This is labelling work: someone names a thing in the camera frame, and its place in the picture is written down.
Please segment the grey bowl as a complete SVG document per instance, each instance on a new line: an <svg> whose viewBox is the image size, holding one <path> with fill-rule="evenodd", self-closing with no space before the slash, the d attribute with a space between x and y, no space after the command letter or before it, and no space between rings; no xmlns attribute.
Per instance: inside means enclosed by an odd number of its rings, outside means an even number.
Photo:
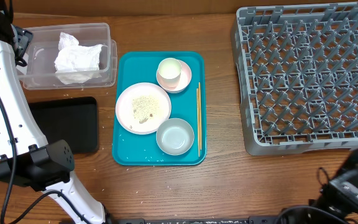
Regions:
<svg viewBox="0 0 358 224"><path fill-rule="evenodd" d="M157 146L166 154L180 156L190 150L195 140L191 125L180 118L164 121L156 132Z"/></svg>

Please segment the pale green cup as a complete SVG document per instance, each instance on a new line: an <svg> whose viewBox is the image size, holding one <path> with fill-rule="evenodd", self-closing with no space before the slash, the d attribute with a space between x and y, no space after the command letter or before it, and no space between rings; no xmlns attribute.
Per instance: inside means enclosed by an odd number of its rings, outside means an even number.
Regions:
<svg viewBox="0 0 358 224"><path fill-rule="evenodd" d="M167 87L176 87L180 81L181 63L175 58L163 59L157 73Z"/></svg>

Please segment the white napkin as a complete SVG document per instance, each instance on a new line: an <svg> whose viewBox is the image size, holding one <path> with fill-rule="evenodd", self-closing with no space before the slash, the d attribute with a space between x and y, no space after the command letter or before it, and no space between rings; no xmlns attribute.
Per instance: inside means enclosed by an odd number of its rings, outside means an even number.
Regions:
<svg viewBox="0 0 358 224"><path fill-rule="evenodd" d="M58 43L59 53L54 61L57 78L65 85L84 83L92 78L100 78L100 54L103 45L90 47L79 45L74 36L61 32Z"/></svg>

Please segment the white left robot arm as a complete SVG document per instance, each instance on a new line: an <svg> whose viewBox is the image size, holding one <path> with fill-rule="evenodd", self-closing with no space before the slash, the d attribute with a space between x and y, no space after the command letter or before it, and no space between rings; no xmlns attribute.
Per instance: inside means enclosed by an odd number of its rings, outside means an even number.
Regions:
<svg viewBox="0 0 358 224"><path fill-rule="evenodd" d="M5 222L16 185L32 187L42 195L15 223L45 197L54 199L75 223L112 223L106 207L90 195L76 176L68 143L49 143L32 116L16 67L27 65L23 56L33 34L13 25L13 18L12 3L0 1L0 181L8 184L0 222Z"/></svg>

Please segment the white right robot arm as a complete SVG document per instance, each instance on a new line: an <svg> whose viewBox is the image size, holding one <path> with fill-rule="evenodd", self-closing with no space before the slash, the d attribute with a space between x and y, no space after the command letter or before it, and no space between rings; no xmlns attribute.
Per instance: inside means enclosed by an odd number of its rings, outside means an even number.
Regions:
<svg viewBox="0 0 358 224"><path fill-rule="evenodd" d="M320 197L311 204L311 223L346 223L349 214L358 214L358 149L349 157L321 189Z"/></svg>

